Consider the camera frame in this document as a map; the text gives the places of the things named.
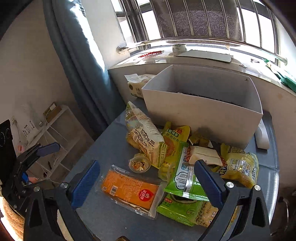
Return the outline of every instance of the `red circular logo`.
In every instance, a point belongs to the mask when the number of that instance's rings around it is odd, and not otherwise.
[[[139,192],[139,198],[144,202],[149,201],[152,198],[152,196],[153,193],[148,189],[143,189]]]

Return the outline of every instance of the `white cardboard box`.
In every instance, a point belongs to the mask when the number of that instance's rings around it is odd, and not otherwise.
[[[171,65],[151,79],[142,93],[154,124],[188,125],[210,140],[242,149],[263,115],[253,81],[220,69]]]

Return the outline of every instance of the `packaged snack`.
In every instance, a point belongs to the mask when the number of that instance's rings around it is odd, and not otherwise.
[[[159,169],[164,161],[167,145],[151,119],[130,101],[126,106],[126,126],[132,139],[151,161],[151,165]]]
[[[125,75],[127,81],[128,81],[128,87],[131,91],[132,96],[140,97],[143,99],[142,94],[142,87],[148,83],[149,80],[151,80],[155,75],[154,74],[143,74],[143,75],[137,75],[137,74],[131,74],[131,75]]]
[[[197,146],[201,147],[208,147],[210,144],[210,141],[205,139],[201,134],[198,133],[198,131],[195,131],[191,137],[189,137],[189,141],[191,145],[197,144]]]
[[[214,149],[200,146],[190,146],[190,153],[191,157],[189,159],[189,164],[194,165],[196,161],[202,159],[208,165],[223,166],[217,151]]]
[[[170,128],[170,126],[170,122],[165,124],[165,127]],[[168,146],[168,148],[164,162],[158,171],[158,177],[164,181],[168,180],[167,173],[169,166],[173,163],[176,163],[180,159],[182,151],[179,148],[180,142],[187,142],[188,136],[190,134],[189,126],[181,126],[175,130],[171,130],[169,128],[164,130],[162,133],[165,144]]]
[[[242,206],[237,206],[226,232],[237,222]],[[210,202],[196,201],[168,194],[157,207],[157,212],[188,226],[195,224],[208,227],[218,213],[218,209]]]
[[[229,229],[232,225],[236,224],[238,214],[240,213],[241,209],[242,209],[242,206],[237,206],[235,208],[234,213],[232,215],[232,218],[230,220],[228,227],[226,228],[225,233],[229,231]],[[204,227],[208,227],[211,224],[211,222],[213,221],[217,212],[218,212],[218,209],[216,207],[213,207],[210,202],[205,202],[203,204],[202,208],[200,209],[198,216],[195,219],[195,224],[201,225]]]
[[[149,170],[151,163],[144,154],[138,153],[129,160],[128,166],[133,172],[144,173]]]
[[[155,218],[164,186],[165,183],[160,183],[159,180],[140,180],[132,173],[112,165],[103,179],[101,189],[116,203],[138,214]]]
[[[182,224],[194,226],[204,202],[195,200],[190,203],[184,203],[176,200],[176,198],[178,197],[168,194],[157,207],[157,212]]]
[[[195,223],[204,227],[208,227],[213,221],[218,209],[213,207],[210,202],[204,203],[200,213],[195,219]]]
[[[131,136],[131,134],[130,134],[129,132],[126,134],[126,141],[127,141],[131,146],[135,147],[136,149],[138,149],[138,150],[141,149],[139,143],[136,143],[136,142],[133,140],[133,138],[132,138],[132,136]]]
[[[176,165],[171,166],[170,181],[165,191],[193,200],[209,201],[198,179],[194,166],[186,161],[188,143],[180,142],[181,157]]]
[[[248,188],[256,184],[259,164],[255,154],[221,144],[221,155],[227,163],[226,167],[217,170],[222,178],[237,180]]]

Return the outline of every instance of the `barcode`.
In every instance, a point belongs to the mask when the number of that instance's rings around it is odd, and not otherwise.
[[[255,175],[256,175],[256,167],[253,168],[252,171],[252,179],[255,181]]]
[[[116,193],[117,189],[118,189],[117,186],[113,186],[112,189],[111,189],[111,191],[110,191],[110,194],[111,194],[112,196],[115,196],[115,193]]]

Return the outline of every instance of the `gray tabletop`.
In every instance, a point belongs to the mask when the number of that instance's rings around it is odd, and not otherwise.
[[[134,104],[148,115],[145,102],[137,99]],[[277,199],[279,185],[279,161],[271,116],[264,112],[263,122],[268,133],[269,150],[258,149],[255,138],[246,147],[247,152],[255,153],[259,160],[257,184],[261,186],[271,221]],[[69,182],[81,172],[91,160],[97,160],[101,175],[107,173],[111,165],[129,170],[128,161],[139,151],[130,146],[126,139],[125,111],[102,133],[95,143],[85,152],[72,171],[65,178]],[[157,169],[151,167],[147,176],[157,177]],[[114,203],[100,191],[99,179],[90,191],[83,206],[77,209],[82,221],[102,241],[115,241],[126,236],[131,241],[176,240],[196,241],[205,228],[199,225],[189,227],[157,214],[151,220]]]

